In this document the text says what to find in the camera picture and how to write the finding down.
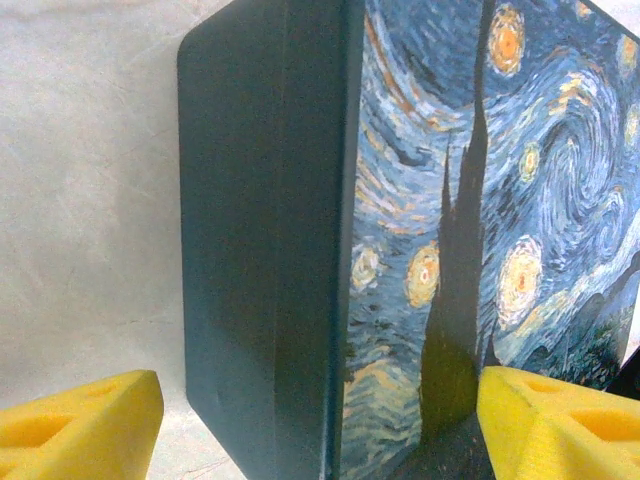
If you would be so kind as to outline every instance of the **white wall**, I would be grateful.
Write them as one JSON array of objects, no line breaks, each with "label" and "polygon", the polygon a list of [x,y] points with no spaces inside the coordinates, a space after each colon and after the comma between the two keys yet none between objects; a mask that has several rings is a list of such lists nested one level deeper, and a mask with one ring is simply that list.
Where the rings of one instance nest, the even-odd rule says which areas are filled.
[{"label": "white wall", "polygon": [[0,0],[0,408],[154,369],[153,478],[241,478],[184,400],[180,291],[175,57],[227,1]]}]

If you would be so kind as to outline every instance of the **yellow sponge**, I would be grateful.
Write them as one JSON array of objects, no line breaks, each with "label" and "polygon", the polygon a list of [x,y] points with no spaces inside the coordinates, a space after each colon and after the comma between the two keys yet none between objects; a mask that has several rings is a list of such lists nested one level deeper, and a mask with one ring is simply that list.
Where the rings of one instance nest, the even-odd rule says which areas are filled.
[{"label": "yellow sponge", "polygon": [[506,367],[480,378],[497,480],[640,479],[640,402]]},{"label": "yellow sponge", "polygon": [[0,411],[0,479],[142,480],[163,409],[141,370]]}]

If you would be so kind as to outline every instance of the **swirling sky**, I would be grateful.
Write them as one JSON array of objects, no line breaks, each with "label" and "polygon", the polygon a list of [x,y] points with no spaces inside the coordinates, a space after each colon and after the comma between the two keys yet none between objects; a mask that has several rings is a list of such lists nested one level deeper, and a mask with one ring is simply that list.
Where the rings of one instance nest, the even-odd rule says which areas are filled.
[{"label": "swirling sky", "polygon": [[[416,368],[416,332],[437,285],[445,155],[455,198],[472,128],[481,8],[479,0],[367,0],[353,369],[383,344],[403,369]],[[485,68],[478,331],[497,325],[505,364],[553,348],[640,250],[637,63],[636,42],[576,0],[498,1]],[[390,328],[380,333],[372,325],[383,320]]]}]

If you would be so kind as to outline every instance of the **dark cypress silhouette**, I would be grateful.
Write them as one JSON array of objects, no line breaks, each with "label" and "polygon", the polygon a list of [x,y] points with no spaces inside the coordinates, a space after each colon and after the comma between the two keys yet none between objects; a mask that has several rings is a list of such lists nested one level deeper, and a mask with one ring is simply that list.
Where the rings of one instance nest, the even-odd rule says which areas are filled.
[{"label": "dark cypress silhouette", "polygon": [[483,75],[495,4],[496,0],[485,0],[482,7],[474,70],[475,118],[460,167],[455,206],[449,190],[449,149],[445,160],[438,231],[440,279],[422,351],[423,444],[471,415],[476,404],[480,367],[475,361],[476,323],[483,253],[480,209],[488,150]]}]

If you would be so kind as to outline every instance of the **painted cover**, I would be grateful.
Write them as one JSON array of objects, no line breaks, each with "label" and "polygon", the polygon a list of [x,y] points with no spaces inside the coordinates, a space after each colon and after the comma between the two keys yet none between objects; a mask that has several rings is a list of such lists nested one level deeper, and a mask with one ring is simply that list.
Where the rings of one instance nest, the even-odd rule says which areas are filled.
[{"label": "painted cover", "polygon": [[484,365],[594,388],[618,372],[637,63],[576,0],[367,0],[341,478],[490,478]]}]

